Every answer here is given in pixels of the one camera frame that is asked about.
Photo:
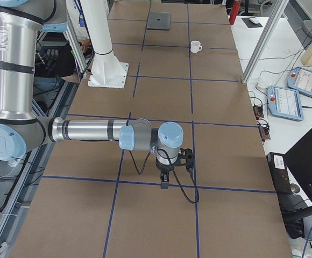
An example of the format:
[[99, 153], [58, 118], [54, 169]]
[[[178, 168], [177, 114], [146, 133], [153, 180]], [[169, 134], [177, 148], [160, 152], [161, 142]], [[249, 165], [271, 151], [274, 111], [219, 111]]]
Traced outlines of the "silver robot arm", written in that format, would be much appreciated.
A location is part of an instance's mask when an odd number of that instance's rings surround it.
[[179, 165], [183, 129], [145, 119], [64, 120], [32, 112], [37, 32], [67, 22], [65, 1], [0, 1], [0, 160], [23, 157], [49, 142], [116, 141], [121, 149], [156, 154], [161, 187]]

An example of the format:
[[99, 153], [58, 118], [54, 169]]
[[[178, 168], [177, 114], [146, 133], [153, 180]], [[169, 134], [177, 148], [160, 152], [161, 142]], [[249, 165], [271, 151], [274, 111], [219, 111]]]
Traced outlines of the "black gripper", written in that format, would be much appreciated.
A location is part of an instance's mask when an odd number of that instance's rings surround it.
[[162, 164], [156, 160], [156, 167], [160, 170], [160, 188], [168, 189], [169, 188], [169, 172], [174, 169], [172, 164]]

